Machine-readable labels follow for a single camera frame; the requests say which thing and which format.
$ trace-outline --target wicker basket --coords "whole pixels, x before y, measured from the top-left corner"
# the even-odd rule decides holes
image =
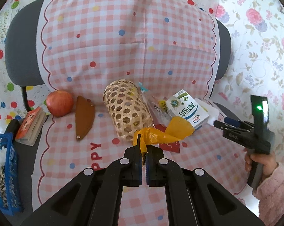
[[[131,81],[122,79],[112,82],[104,90],[103,101],[121,138],[133,141],[136,130],[152,125],[152,117],[142,96]]]

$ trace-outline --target red apple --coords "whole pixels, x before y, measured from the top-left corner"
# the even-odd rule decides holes
[[[46,99],[46,106],[55,117],[62,117],[70,113],[73,105],[73,97],[66,91],[51,92]]]

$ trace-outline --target pink fuzzy sweater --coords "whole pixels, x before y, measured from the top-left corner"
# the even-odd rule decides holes
[[[284,214],[284,166],[278,167],[253,191],[259,202],[259,218],[266,226],[274,226]]]

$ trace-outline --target pink checkered cloth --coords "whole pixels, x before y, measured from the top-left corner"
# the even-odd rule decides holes
[[[75,114],[50,117],[43,127],[32,175],[33,209],[86,167],[107,167],[132,144],[120,140],[102,100],[114,80],[142,82],[160,99],[185,89],[208,98],[219,62],[216,20],[175,0],[45,0],[37,31],[41,76],[96,104],[88,135],[75,137]],[[231,193],[246,185],[242,148],[203,125],[164,152],[181,167],[204,168]],[[124,188],[119,224],[168,225],[164,188]]]

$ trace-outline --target basket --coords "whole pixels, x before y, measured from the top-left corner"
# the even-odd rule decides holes
[[[0,196],[0,209],[4,214],[13,216],[15,212],[23,211],[19,196],[19,184],[17,177],[17,153],[12,145],[13,134],[0,134],[0,149],[7,148],[6,163],[4,170],[4,185],[6,189],[7,202]]]
[[[103,101],[120,138],[133,141],[136,130],[152,125],[152,117],[142,96],[131,81],[122,79],[112,82],[104,90]]]

